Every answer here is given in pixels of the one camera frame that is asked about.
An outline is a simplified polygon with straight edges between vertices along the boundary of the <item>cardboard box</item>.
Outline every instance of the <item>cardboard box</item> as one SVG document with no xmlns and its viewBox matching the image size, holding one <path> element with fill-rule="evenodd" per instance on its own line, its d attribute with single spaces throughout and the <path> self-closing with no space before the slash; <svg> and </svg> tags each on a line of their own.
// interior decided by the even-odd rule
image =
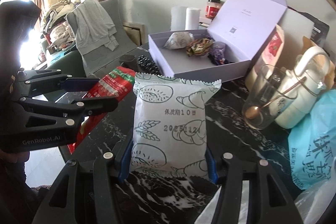
<svg viewBox="0 0 336 224">
<path fill-rule="evenodd" d="M 165 76 L 208 82 L 237 79 L 246 74 L 286 8 L 286 0 L 227 0 L 207 30 L 189 30 L 195 39 L 210 35 L 225 42 L 225 57 L 232 64 L 215 66 L 207 56 L 188 57 L 185 49 L 162 48 L 173 32 L 150 34 L 149 51 Z"/>
</svg>

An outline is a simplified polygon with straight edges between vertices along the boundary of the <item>finger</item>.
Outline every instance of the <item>finger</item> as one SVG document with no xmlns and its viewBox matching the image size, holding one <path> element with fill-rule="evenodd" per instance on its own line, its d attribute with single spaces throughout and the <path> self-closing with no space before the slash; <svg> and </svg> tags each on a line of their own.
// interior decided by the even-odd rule
<svg viewBox="0 0 336 224">
<path fill-rule="evenodd" d="M 28 152 L 19 152 L 17 153 L 17 161 L 26 162 L 29 160 L 30 153 Z"/>
<path fill-rule="evenodd" d="M 0 150 L 0 159 L 3 159 L 5 161 L 16 163 L 17 162 L 17 155 L 16 154 L 8 154 Z"/>
</svg>

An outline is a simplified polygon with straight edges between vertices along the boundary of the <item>box lid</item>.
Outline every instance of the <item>box lid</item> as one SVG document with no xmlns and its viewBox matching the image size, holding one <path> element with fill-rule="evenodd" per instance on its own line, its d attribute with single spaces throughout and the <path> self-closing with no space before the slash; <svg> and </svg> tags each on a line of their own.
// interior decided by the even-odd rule
<svg viewBox="0 0 336 224">
<path fill-rule="evenodd" d="M 227 0 L 208 32 L 215 40 L 230 42 L 252 59 L 286 8 L 286 0 Z"/>
</svg>

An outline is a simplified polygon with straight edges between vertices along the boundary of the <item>spoon handle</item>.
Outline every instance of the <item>spoon handle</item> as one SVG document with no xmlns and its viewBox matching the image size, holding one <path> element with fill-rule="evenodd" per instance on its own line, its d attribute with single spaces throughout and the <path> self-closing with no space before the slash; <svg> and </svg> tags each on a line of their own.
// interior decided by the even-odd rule
<svg viewBox="0 0 336 224">
<path fill-rule="evenodd" d="M 302 79 L 298 82 L 296 82 L 294 85 L 292 85 L 290 88 L 286 89 L 283 94 L 286 94 L 287 92 L 290 92 L 292 89 L 296 88 L 298 85 L 300 85 L 301 83 L 303 83 L 305 80 L 307 79 L 307 77 L 302 77 Z M 275 98 L 273 98 L 272 100 L 270 100 L 268 103 L 266 103 L 265 105 L 263 105 L 261 108 L 264 108 L 266 106 L 268 106 L 270 103 L 273 103 L 275 100 L 278 100 L 280 97 L 282 97 L 282 95 L 278 95 Z"/>
</svg>

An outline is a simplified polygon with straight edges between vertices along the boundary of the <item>bright light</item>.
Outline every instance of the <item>bright light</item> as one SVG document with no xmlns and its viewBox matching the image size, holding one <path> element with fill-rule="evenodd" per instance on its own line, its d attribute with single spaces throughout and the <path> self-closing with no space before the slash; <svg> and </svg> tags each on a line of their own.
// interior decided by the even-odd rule
<svg viewBox="0 0 336 224">
<path fill-rule="evenodd" d="M 31 70 L 36 63 L 39 63 L 38 55 L 41 52 L 39 33 L 33 29 L 28 37 L 28 41 L 24 42 L 20 49 L 21 68 L 25 70 Z"/>
</svg>

